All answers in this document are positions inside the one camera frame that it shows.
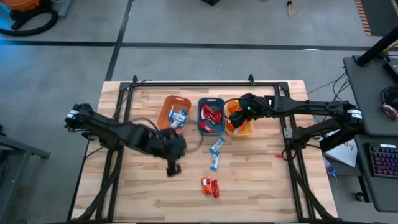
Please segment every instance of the gray floor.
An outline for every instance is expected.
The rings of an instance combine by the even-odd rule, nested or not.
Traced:
[[[0,40],[115,42],[128,0],[77,0],[67,19],[35,37]],[[301,0],[294,1],[295,7]],[[27,27],[40,24],[46,15]],[[0,9],[0,27],[11,21]],[[288,18],[284,1],[135,0],[124,42],[266,45],[370,46],[379,37],[363,32],[353,0],[307,0]],[[74,103],[98,104],[113,47],[14,46],[0,42],[0,124],[12,138],[51,151],[32,160],[18,191],[10,221],[64,221],[72,201],[87,142],[68,133],[63,119]],[[305,80],[307,90],[343,72],[344,57],[362,52],[307,50],[176,49],[122,47],[112,80]],[[309,95],[333,99],[331,86]],[[354,101],[348,88],[341,98]],[[356,178],[339,177],[333,195],[340,218],[395,223],[397,214],[379,213],[352,197]]]

